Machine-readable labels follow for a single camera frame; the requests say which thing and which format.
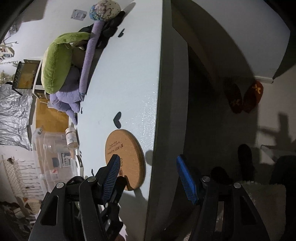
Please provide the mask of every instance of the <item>aluminum foil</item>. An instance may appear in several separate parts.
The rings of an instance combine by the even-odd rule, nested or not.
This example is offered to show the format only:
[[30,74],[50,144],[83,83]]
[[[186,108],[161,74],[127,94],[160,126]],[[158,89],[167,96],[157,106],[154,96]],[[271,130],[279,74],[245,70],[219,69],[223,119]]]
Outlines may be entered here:
[[25,94],[20,96],[11,89],[11,85],[0,87],[1,145],[21,146],[32,150],[28,138],[32,101],[32,96]]

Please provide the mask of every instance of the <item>patterned ball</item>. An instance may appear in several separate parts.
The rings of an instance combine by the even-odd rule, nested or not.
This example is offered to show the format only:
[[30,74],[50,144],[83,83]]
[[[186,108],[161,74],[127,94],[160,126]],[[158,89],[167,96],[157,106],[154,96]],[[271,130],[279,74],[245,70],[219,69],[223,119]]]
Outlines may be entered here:
[[89,16],[92,20],[101,20],[104,22],[115,18],[121,11],[117,2],[111,0],[102,0],[91,7]]

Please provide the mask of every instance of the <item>slipper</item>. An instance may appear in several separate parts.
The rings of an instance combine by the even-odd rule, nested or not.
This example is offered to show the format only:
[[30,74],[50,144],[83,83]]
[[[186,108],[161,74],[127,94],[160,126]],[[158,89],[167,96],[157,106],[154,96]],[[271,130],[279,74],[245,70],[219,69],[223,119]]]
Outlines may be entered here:
[[254,81],[244,95],[243,110],[249,113],[260,102],[263,95],[263,85]]
[[223,90],[233,113],[242,112],[242,94],[239,87],[230,79],[227,79],[224,81]]

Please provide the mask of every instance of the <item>round cork board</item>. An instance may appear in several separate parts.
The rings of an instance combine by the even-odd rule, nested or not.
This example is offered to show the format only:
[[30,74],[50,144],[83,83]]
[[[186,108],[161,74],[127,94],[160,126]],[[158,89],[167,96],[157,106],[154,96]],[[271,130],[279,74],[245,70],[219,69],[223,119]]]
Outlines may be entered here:
[[134,190],[144,180],[144,157],[136,138],[127,130],[115,130],[108,136],[105,158],[108,164],[113,154],[120,156],[119,175],[126,177],[126,190]]

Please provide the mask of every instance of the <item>plastic storage container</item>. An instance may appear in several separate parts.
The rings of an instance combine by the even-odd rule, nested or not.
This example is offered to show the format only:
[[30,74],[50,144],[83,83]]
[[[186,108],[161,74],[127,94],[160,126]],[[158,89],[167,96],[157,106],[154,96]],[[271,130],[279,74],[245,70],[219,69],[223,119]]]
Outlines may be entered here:
[[75,153],[68,149],[64,133],[36,129],[32,135],[32,150],[44,195],[57,183],[66,183],[78,175]]

